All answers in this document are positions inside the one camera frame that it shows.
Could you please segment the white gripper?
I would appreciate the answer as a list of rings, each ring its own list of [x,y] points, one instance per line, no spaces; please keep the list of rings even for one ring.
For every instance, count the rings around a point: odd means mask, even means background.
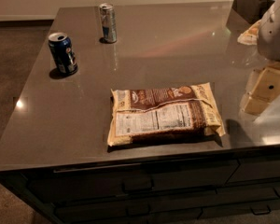
[[[258,52],[272,61],[280,61],[280,0],[262,16],[258,31]],[[280,67],[255,69],[249,77],[240,108],[251,115],[260,115],[280,95]]]

